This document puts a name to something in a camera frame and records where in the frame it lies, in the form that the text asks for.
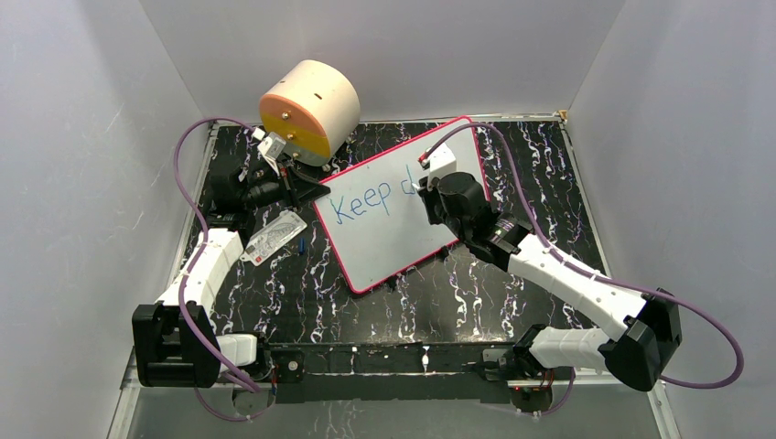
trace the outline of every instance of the cylindrical container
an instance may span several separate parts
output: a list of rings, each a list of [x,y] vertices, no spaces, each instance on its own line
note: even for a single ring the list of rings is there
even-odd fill
[[[262,96],[259,114],[267,132],[287,140],[284,152],[323,166],[358,125],[361,106],[342,73],[306,59]]]

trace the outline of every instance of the black marble table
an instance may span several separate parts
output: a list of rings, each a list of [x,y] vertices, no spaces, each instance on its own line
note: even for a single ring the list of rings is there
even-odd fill
[[[596,269],[603,270],[596,241],[562,136],[555,121],[498,122],[521,170],[521,183],[547,236]],[[425,132],[437,123],[368,123],[352,134],[332,160],[329,174]],[[501,146],[484,130],[480,153],[493,202],[527,219],[515,194]],[[240,127],[222,126],[210,165],[248,166],[258,160],[257,143]],[[325,177],[317,171],[316,177]],[[210,203],[207,177],[200,205]],[[258,223],[280,212],[258,209]],[[447,258],[432,258],[367,294],[350,291],[315,211],[299,212],[309,227],[298,254],[298,238],[258,267],[237,262],[214,306],[217,334],[264,331],[275,343],[470,342],[520,337],[534,323],[559,328],[591,327],[589,320],[545,290],[472,257],[459,245]],[[196,240],[189,237],[189,251]]]

